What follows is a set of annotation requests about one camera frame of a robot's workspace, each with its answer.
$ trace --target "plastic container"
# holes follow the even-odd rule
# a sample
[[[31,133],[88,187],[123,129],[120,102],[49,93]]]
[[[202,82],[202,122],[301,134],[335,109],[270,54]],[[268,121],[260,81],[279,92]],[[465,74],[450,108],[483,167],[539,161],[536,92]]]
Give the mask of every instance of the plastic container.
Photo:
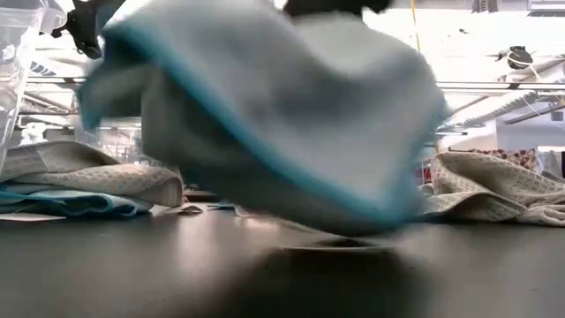
[[[0,171],[40,31],[66,22],[56,0],[0,0]]]

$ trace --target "pipe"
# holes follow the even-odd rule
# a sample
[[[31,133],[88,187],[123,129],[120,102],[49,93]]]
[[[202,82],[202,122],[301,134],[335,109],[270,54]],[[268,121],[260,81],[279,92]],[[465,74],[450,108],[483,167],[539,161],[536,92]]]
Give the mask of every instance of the pipe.
[[[38,95],[38,94],[35,94],[35,93],[25,92],[25,93],[24,93],[24,96],[25,96],[26,98],[28,98],[28,99],[29,99],[29,97],[31,97],[32,99],[30,99],[30,102],[34,102],[33,99],[35,99],[35,100],[37,100],[37,101],[45,102],[45,103],[47,103],[47,104],[50,104],[51,106],[58,107],[58,108],[60,108],[60,109],[62,109],[62,110],[72,110],[72,108],[71,108],[70,106],[64,105],[64,104],[62,104],[62,103],[60,103],[60,102],[51,101],[49,98],[45,98],[45,97],[43,97],[43,96],[41,96],[41,95]]]
[[[542,63],[542,64],[540,64],[540,65],[537,65],[536,71],[538,72],[538,74],[541,74],[542,72],[550,71],[550,70],[552,70],[555,66],[558,66],[559,64],[562,64],[564,57],[565,57],[565,55],[560,54],[560,55],[557,55],[557,56],[554,57],[554,61],[546,61],[546,62],[544,62],[544,63]],[[537,77],[536,77],[536,74],[535,74],[535,73],[532,73],[532,75],[529,76],[529,77],[526,78],[526,79],[523,79],[523,80],[518,81],[518,83],[523,83],[523,82],[525,82],[525,81],[531,81],[532,79],[533,79],[533,81],[536,81],[536,80],[537,80]],[[466,109],[466,108],[468,108],[468,107],[470,107],[470,106],[476,104],[477,102],[482,102],[482,101],[484,101],[484,100],[485,100],[484,97],[478,97],[476,100],[467,102],[463,107],[457,108],[457,109],[455,110],[455,112],[458,112],[459,110],[464,110],[464,109]]]
[[[484,123],[500,115],[528,106],[538,99],[539,95],[536,91],[515,91],[492,100],[485,100],[480,105],[476,104],[472,109],[457,112],[445,126],[466,127],[468,125]]]
[[[504,124],[506,124],[506,125],[513,125],[513,124],[521,123],[521,122],[526,121],[526,120],[528,120],[528,119],[532,119],[532,118],[535,118],[535,117],[539,117],[539,116],[541,116],[541,115],[548,114],[548,113],[550,113],[550,112],[552,112],[552,111],[562,110],[562,109],[565,109],[565,104],[563,104],[563,105],[556,105],[556,106],[549,106],[549,107],[546,107],[546,108],[544,108],[544,109],[542,109],[542,110],[533,111],[533,112],[531,112],[531,113],[522,115],[522,116],[520,116],[520,117],[516,117],[516,118],[509,119],[509,120],[505,121]]]

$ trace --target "black tabletop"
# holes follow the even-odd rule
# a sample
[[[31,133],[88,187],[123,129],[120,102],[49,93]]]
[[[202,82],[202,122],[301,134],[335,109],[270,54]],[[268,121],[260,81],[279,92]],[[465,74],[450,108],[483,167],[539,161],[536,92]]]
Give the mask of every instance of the black tabletop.
[[[371,254],[222,212],[0,223],[0,316],[563,317],[565,230],[419,224]]]

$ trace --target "folded cloth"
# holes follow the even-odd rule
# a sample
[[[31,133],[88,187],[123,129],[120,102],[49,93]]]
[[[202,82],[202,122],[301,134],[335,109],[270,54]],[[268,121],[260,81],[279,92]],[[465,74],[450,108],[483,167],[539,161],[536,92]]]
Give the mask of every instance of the folded cloth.
[[[8,150],[0,174],[1,199],[45,190],[78,190],[127,196],[167,207],[182,205],[183,185],[173,171],[119,164],[103,152],[73,141]]]
[[[18,196],[0,192],[0,202],[0,214],[27,212],[66,217],[132,217],[147,213],[154,206],[132,198],[73,190],[39,191]]]
[[[416,213],[412,160],[445,115],[425,59],[361,19],[264,0],[153,2],[104,32],[86,128],[142,116],[144,152],[254,210],[345,236]]]
[[[565,180],[491,155],[446,152],[432,160],[425,217],[565,226]]]

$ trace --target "blue cloth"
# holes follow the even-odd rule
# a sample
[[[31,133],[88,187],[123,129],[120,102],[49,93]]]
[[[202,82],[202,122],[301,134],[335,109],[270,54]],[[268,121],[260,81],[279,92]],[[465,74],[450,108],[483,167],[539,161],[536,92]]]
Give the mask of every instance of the blue cloth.
[[[0,214],[27,212],[66,217],[132,217],[153,204],[104,193],[48,190],[30,194],[0,192]]]
[[[152,2],[107,28],[83,124],[142,116],[143,148],[251,210],[377,235],[418,212],[413,159],[445,115],[425,59],[360,20],[265,0]]]

